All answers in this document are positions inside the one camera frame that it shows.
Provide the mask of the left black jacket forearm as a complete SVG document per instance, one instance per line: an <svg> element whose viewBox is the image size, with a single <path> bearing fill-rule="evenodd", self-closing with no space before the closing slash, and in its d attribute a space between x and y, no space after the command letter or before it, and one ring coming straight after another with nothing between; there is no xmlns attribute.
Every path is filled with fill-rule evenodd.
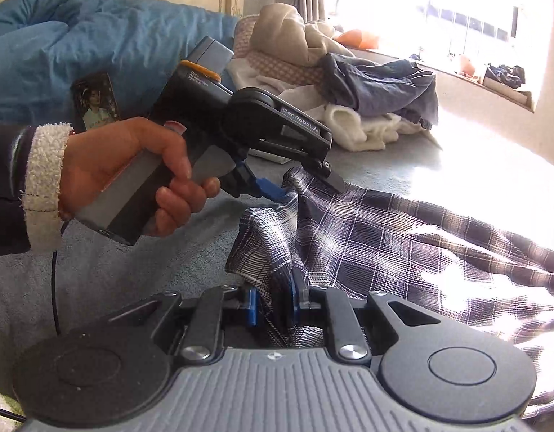
<svg viewBox="0 0 554 432"><path fill-rule="evenodd" d="M61 241L59 208L68 124L0 124L0 256L47 252Z"/></svg>

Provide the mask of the person's left hand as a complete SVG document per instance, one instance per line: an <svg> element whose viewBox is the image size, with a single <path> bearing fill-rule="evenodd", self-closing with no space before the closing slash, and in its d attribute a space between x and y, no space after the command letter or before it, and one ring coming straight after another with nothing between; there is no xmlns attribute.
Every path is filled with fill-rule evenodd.
<svg viewBox="0 0 554 432"><path fill-rule="evenodd" d="M146 149L159 155L174 177L156 191L158 209L145 234L154 237L173 234L220 191L216 177L201 183L192 180L182 133L183 127L177 122L167 121L161 126L134 117L69 136L60 180L62 219L71 220L80 209L89 206L113 177Z"/></svg>

